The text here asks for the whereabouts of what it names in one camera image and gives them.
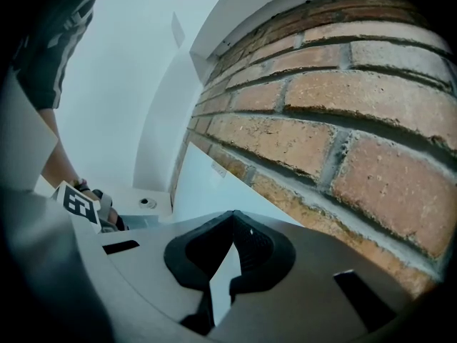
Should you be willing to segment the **green printed t-shirt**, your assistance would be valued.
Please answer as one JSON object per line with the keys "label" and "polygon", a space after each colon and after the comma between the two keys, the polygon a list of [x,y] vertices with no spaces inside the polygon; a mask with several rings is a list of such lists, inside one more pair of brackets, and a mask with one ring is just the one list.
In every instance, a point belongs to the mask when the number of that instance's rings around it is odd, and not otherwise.
{"label": "green printed t-shirt", "polygon": [[59,107],[69,59],[88,29],[96,0],[44,0],[12,59],[27,99],[40,111]]}

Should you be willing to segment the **person's left forearm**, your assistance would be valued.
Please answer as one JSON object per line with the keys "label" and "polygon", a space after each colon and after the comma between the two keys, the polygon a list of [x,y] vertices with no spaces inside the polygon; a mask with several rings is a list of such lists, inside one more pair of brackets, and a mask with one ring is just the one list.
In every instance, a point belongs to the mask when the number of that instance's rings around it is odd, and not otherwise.
{"label": "person's left forearm", "polygon": [[86,184],[86,181],[76,173],[67,156],[59,135],[54,110],[42,109],[38,110],[38,114],[57,138],[56,146],[49,156],[41,175],[54,188],[62,182],[67,182],[72,186],[76,185],[78,187]]}

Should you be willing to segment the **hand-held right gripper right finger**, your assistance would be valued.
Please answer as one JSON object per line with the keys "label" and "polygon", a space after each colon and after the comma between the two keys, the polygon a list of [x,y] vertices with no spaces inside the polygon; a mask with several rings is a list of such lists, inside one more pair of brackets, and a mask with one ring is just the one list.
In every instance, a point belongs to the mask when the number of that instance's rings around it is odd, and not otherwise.
{"label": "hand-held right gripper right finger", "polygon": [[387,272],[335,237],[280,219],[248,213],[284,234],[296,261],[274,288],[236,295],[215,336],[363,336],[368,330],[333,278],[354,272],[395,313],[407,291]]}

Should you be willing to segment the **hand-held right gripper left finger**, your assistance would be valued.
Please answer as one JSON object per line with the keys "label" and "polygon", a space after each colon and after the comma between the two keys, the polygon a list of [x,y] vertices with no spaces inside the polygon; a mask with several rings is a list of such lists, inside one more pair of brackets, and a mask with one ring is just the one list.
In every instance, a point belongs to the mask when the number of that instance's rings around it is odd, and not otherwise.
{"label": "hand-held right gripper left finger", "polygon": [[230,214],[101,235],[121,276],[179,325],[208,335],[231,308],[236,246]]}

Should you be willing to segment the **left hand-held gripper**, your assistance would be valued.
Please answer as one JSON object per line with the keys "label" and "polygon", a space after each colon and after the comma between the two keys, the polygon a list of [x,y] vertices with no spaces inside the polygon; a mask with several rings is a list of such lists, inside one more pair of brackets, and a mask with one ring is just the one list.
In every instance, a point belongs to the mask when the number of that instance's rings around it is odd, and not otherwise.
{"label": "left hand-held gripper", "polygon": [[115,224],[109,221],[113,206],[112,198],[98,189],[95,190],[95,195],[97,200],[87,197],[67,182],[62,182],[51,198],[63,206],[71,217],[86,220],[96,234],[125,231],[126,225],[119,215]]}

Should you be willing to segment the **white table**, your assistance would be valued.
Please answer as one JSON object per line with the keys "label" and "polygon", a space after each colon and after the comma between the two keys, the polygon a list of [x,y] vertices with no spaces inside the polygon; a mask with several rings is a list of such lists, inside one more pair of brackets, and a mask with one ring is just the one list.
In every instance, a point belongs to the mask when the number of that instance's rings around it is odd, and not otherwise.
{"label": "white table", "polygon": [[[166,192],[154,192],[103,182],[89,183],[88,186],[108,194],[118,215],[129,229],[144,229],[168,222],[172,215],[171,197]],[[142,209],[139,200],[145,197],[157,201],[155,209]]]}

